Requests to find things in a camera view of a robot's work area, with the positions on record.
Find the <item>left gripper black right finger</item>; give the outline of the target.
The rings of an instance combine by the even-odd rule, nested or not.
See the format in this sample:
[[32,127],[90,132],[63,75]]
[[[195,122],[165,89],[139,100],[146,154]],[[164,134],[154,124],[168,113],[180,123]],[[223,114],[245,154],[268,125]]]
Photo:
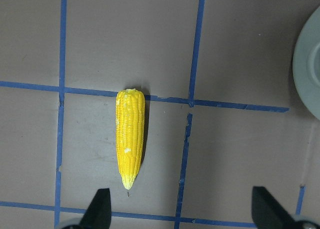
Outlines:
[[290,229],[296,221],[264,186],[253,186],[251,217],[258,229]]

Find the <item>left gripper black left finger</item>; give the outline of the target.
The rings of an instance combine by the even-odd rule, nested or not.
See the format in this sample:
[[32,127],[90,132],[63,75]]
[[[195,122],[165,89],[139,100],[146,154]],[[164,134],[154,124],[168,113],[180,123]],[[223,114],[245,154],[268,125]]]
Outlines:
[[111,194],[109,188],[98,189],[80,220],[81,229],[109,229],[111,225]]

